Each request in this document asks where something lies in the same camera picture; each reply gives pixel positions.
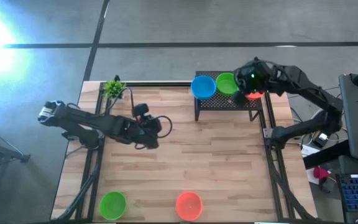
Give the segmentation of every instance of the green plant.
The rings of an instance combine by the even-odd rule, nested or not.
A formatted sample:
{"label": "green plant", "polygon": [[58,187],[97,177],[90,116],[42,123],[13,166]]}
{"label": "green plant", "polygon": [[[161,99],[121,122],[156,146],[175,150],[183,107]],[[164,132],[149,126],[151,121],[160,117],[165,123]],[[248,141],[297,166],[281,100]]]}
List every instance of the green plant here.
{"label": "green plant", "polygon": [[122,84],[120,81],[107,81],[104,85],[104,92],[107,99],[112,98],[122,98],[122,93],[120,94],[121,90],[126,87],[126,83]]}

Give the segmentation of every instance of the red object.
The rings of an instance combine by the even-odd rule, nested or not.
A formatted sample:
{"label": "red object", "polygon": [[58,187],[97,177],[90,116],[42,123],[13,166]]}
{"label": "red object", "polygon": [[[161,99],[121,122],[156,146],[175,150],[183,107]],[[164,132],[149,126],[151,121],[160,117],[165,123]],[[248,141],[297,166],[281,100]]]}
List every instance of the red object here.
{"label": "red object", "polygon": [[314,168],[313,175],[317,179],[323,179],[323,178],[329,177],[328,171],[326,171],[326,170],[324,170],[324,169],[322,169],[320,167],[315,167]]}
{"label": "red object", "polygon": [[186,221],[194,221],[200,217],[203,211],[203,203],[200,197],[193,192],[185,192],[177,199],[177,214]]}
{"label": "red object", "polygon": [[246,95],[246,98],[248,98],[248,100],[258,100],[259,98],[261,98],[265,93],[250,93],[249,95]]}

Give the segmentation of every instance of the wooden table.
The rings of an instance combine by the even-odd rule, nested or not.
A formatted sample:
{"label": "wooden table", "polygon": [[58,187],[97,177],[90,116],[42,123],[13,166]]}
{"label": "wooden table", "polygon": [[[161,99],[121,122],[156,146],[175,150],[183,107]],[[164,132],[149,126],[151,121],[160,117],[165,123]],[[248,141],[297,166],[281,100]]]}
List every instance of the wooden table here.
{"label": "wooden table", "polygon": [[[78,105],[94,113],[100,82],[84,82]],[[180,222],[175,200],[185,191],[200,195],[204,210],[198,222],[272,222],[276,214],[259,119],[244,111],[202,111],[194,121],[194,99],[188,87],[133,87],[134,101],[147,103],[153,116],[173,121],[172,133],[160,147],[135,150],[107,138],[104,147],[93,221],[105,222],[99,202],[118,190],[127,209],[117,222]],[[277,126],[293,124],[288,98],[271,95]],[[131,116],[130,98],[118,102],[111,114]],[[269,115],[264,110],[267,123]],[[164,134],[168,123],[162,120]],[[68,152],[79,142],[69,143]],[[52,218],[69,206],[80,189],[86,150],[64,163]],[[307,211],[316,216],[299,147],[283,150],[290,188]],[[283,194],[280,194],[285,210]],[[85,200],[87,210],[89,198]]]}

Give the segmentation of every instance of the blue bowl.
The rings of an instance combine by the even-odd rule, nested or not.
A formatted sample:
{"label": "blue bowl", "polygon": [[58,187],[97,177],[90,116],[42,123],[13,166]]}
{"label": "blue bowl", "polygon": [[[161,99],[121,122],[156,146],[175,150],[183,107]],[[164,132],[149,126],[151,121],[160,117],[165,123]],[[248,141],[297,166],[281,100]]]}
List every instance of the blue bowl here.
{"label": "blue bowl", "polygon": [[216,83],[211,77],[201,75],[191,82],[190,88],[195,98],[208,100],[216,91]]}

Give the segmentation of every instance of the green bowl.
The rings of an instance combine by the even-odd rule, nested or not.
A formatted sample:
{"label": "green bowl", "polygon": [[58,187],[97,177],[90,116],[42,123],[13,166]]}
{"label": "green bowl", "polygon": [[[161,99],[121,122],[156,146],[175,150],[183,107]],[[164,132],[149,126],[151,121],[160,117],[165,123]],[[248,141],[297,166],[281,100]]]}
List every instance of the green bowl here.
{"label": "green bowl", "polygon": [[110,192],[100,201],[100,214],[107,220],[120,218],[126,207],[125,197],[121,192]]}
{"label": "green bowl", "polygon": [[216,78],[216,88],[224,96],[232,96],[239,88],[234,82],[234,74],[225,72]]}

